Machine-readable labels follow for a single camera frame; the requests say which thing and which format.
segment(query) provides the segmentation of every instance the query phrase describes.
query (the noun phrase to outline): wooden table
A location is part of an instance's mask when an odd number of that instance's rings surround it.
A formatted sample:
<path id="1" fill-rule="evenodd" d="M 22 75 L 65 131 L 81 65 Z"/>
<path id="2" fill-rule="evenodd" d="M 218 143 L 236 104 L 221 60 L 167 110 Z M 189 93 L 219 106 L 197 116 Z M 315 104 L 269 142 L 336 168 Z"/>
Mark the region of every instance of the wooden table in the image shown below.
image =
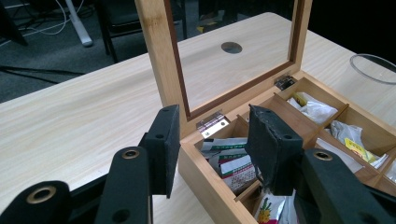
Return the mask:
<path id="1" fill-rule="evenodd" d="M 179 43 L 182 59 L 195 40 Z M 303 70 L 337 90 L 353 54 L 308 33 Z M 366 102 L 396 127 L 391 97 Z M 114 153 L 136 146 L 160 108 L 147 54 L 0 104 L 0 211 L 35 183 L 62 180 L 75 189 L 106 174 Z M 179 173 L 170 200 L 154 196 L 154 222 L 213 223 Z"/>

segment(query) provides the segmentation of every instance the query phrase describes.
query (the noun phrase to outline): round hole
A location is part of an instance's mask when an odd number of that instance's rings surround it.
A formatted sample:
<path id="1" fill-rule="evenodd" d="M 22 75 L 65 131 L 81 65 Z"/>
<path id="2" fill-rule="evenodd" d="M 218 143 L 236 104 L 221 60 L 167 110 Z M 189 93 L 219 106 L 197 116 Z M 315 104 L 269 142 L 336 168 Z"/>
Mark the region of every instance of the round hole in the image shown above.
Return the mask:
<path id="1" fill-rule="evenodd" d="M 113 215 L 113 221 L 115 223 L 122 223 L 122 222 L 128 220 L 129 215 L 130 215 L 130 213 L 128 210 L 126 210 L 126 209 L 119 210 Z"/>
<path id="2" fill-rule="evenodd" d="M 231 54 L 237 54 L 240 53 L 242 51 L 242 47 L 234 42 L 225 42 L 221 45 L 221 48 L 227 52 L 227 53 L 231 53 Z"/>
<path id="3" fill-rule="evenodd" d="M 367 224 L 376 224 L 376 223 L 379 223 L 379 221 L 375 218 L 375 217 L 373 217 L 373 215 L 371 215 L 371 214 L 368 214 L 368 213 L 365 213 L 365 212 L 359 212 L 359 216 L 361 217 L 361 220 L 364 222 L 364 223 L 367 223 Z"/>
<path id="4" fill-rule="evenodd" d="M 122 157 L 126 160 L 134 159 L 139 156 L 139 151 L 136 150 L 128 150 L 122 154 Z"/>
<path id="5" fill-rule="evenodd" d="M 35 189 L 29 194 L 26 201 L 28 203 L 43 203 L 46 200 L 52 198 L 55 194 L 56 188 L 53 186 L 45 186 L 39 189 Z"/>
<path id="6" fill-rule="evenodd" d="M 315 157 L 322 160 L 322 161 L 331 161 L 332 156 L 325 153 L 325 152 L 315 152 Z"/>

